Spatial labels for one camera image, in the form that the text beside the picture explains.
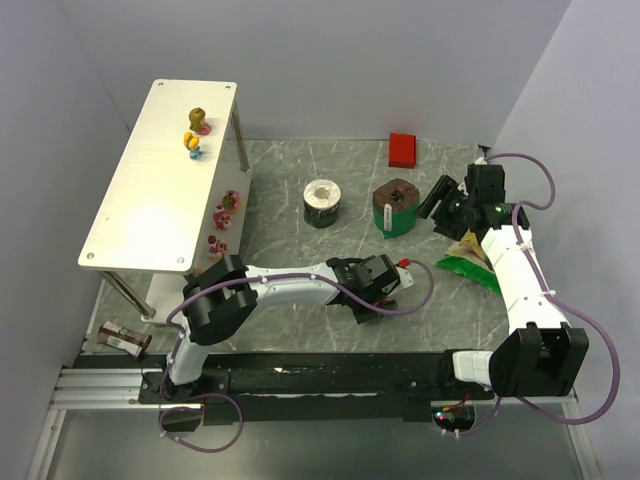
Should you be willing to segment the strawberry cake toy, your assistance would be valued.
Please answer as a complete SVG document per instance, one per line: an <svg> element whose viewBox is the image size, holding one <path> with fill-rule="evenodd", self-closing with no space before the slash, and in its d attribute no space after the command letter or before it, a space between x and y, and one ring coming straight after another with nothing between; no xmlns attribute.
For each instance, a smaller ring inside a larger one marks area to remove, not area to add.
<svg viewBox="0 0 640 480"><path fill-rule="evenodd" d="M218 261L227 255L228 245L216 235L209 235L206 252L212 261Z"/></svg>

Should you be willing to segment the pink donut toy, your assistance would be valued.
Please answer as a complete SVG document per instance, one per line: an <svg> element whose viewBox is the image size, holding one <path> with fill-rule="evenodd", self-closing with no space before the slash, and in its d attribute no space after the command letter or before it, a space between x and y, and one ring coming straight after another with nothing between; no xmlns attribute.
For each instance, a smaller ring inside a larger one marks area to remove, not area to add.
<svg viewBox="0 0 640 480"><path fill-rule="evenodd" d="M229 214L234 214L241 205L241 194L237 190L228 190L222 200L221 207Z"/></svg>

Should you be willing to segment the yellow bee toy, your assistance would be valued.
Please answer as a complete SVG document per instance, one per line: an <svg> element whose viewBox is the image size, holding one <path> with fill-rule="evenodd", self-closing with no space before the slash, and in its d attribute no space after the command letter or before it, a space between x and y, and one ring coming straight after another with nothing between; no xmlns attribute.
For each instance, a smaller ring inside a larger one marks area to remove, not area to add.
<svg viewBox="0 0 640 480"><path fill-rule="evenodd" d="M188 131L184 134L183 144L187 149L191 160L197 161L202 157L203 153L200 147L200 137L195 135L192 131Z"/></svg>

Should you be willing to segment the olive round toy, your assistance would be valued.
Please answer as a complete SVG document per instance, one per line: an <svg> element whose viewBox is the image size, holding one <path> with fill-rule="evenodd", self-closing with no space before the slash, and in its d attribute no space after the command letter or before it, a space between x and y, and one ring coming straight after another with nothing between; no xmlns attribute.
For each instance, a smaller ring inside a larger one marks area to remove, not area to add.
<svg viewBox="0 0 640 480"><path fill-rule="evenodd" d="M201 136L206 136L211 132L211 126L206 121L206 112L200 108L193 108L188 115L189 129Z"/></svg>

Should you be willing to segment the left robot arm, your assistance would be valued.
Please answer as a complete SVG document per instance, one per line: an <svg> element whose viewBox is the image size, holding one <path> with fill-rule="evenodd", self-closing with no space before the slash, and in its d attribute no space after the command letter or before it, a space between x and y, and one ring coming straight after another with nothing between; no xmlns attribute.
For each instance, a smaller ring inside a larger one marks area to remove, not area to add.
<svg viewBox="0 0 640 480"><path fill-rule="evenodd" d="M168 322L179 330L167 355L164 398L201 377L212 347L232 337L255 312L283 304L348 307L365 323L397 307L392 296L411 286L411 275L386 255L330 258L302 268L260 268L230 255L189 280L184 305Z"/></svg>

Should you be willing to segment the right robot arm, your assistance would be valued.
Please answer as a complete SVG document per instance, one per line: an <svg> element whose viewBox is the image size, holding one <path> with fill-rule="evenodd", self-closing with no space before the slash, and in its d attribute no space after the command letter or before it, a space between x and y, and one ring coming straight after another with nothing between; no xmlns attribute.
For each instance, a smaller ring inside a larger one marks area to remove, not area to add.
<svg viewBox="0 0 640 480"><path fill-rule="evenodd" d="M471 164L463 182L441 176L416 212L435 232L455 241L476 236L504 301L509 335L495 351L457 350L452 373L502 397L566 396L586 356L589 340L554 306L542 276L524 210L505 200L500 165Z"/></svg>

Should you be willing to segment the white two-tier shelf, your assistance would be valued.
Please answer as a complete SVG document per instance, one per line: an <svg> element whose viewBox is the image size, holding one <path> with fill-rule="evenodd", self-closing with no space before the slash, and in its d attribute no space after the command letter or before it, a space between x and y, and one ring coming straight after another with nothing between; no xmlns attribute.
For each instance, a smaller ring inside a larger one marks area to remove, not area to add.
<svg viewBox="0 0 640 480"><path fill-rule="evenodd" d="M81 250L81 267L100 272L137 310L162 324L182 301L186 278L209 268L207 238L240 248L251 173L234 82L158 79L151 86ZM191 160L183 144L189 112L206 112L211 132ZM241 194L227 230L215 228L228 190Z"/></svg>

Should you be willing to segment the brown and green cup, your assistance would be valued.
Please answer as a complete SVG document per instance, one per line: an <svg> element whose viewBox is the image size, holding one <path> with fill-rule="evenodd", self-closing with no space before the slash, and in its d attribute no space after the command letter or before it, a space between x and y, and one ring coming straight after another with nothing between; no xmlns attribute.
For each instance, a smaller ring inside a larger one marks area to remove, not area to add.
<svg viewBox="0 0 640 480"><path fill-rule="evenodd" d="M396 178L376 189L372 194L373 216L383 238L397 238L412 230L419 204L418 188L406 180Z"/></svg>

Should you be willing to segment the green chips bag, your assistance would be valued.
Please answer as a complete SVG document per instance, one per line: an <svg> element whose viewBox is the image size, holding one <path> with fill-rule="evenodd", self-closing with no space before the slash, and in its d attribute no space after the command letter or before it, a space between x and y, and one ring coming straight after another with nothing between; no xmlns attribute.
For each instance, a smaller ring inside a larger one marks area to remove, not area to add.
<svg viewBox="0 0 640 480"><path fill-rule="evenodd" d="M471 231L467 231L461 240L454 242L436 262L436 266L470 279L498 295L501 294L491 262L477 241L476 235Z"/></svg>

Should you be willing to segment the red block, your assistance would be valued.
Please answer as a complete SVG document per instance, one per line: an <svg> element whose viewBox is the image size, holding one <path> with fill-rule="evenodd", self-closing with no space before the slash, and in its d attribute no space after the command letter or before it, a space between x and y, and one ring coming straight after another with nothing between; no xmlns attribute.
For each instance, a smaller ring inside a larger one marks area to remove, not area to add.
<svg viewBox="0 0 640 480"><path fill-rule="evenodd" d="M392 132L389 136L388 166L413 169L417 163L417 138L407 133Z"/></svg>

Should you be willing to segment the black and white tape roll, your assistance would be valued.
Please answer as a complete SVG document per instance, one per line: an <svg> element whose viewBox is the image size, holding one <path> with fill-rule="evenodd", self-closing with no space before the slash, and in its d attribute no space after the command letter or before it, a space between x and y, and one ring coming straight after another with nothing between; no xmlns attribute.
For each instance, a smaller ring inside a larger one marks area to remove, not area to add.
<svg viewBox="0 0 640 480"><path fill-rule="evenodd" d="M317 179L306 185L303 192L303 217L307 224L322 229L333 225L338 218L341 189L333 181Z"/></svg>

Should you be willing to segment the brown snack bar wrapper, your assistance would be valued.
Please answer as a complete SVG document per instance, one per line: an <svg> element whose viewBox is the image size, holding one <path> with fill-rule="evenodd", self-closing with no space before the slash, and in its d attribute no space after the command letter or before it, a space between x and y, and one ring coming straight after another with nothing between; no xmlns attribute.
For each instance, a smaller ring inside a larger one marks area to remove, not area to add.
<svg viewBox="0 0 640 480"><path fill-rule="evenodd" d="M152 336L107 321L99 327L97 340L100 344L111 346L139 359L151 344Z"/></svg>

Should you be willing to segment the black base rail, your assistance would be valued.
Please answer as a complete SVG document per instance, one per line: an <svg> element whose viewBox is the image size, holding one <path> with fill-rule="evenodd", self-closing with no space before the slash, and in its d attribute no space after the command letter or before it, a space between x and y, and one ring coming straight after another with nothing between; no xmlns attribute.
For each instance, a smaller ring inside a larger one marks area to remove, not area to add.
<svg viewBox="0 0 640 480"><path fill-rule="evenodd" d="M444 353L212 354L199 380L164 392L161 373L144 374L143 405L196 408L204 425L258 421L401 419L429 422L431 407L491 400L457 380Z"/></svg>

